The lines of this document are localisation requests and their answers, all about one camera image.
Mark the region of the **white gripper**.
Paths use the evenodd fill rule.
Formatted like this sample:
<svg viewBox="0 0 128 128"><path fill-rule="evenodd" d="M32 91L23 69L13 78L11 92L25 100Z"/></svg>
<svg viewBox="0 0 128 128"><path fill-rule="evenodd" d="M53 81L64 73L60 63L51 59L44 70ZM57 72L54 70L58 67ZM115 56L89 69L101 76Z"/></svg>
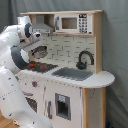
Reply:
<svg viewBox="0 0 128 128"><path fill-rule="evenodd" d="M43 45L43 37L39 32L35 32L29 38L28 43L23 47L26 52L34 50L35 48Z"/></svg>

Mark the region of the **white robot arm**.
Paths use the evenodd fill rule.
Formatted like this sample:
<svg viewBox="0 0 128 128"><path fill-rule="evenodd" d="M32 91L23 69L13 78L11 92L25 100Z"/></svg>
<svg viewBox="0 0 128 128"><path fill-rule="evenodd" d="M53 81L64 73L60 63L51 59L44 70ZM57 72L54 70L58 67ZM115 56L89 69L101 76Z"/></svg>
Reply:
<svg viewBox="0 0 128 128"><path fill-rule="evenodd" d="M0 111L19 128L52 128L47 117L29 106L15 77L29 65L28 52L42 44L28 16L18 17L17 25L7 26L0 33Z"/></svg>

